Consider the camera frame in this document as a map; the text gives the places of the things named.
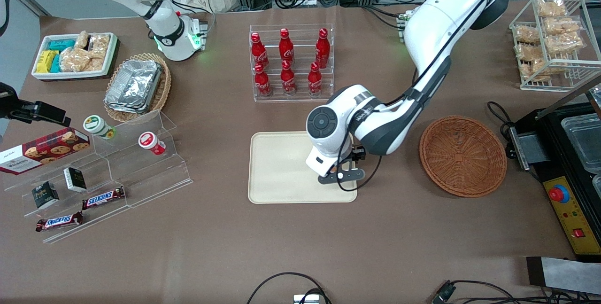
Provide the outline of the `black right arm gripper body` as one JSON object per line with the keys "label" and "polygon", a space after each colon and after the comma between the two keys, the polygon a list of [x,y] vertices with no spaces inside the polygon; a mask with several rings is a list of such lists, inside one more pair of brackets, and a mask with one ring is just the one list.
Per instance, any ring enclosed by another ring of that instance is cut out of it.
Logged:
{"label": "black right arm gripper body", "polygon": [[19,120],[34,121],[33,111],[35,103],[19,99],[13,87],[0,83],[0,117]]}

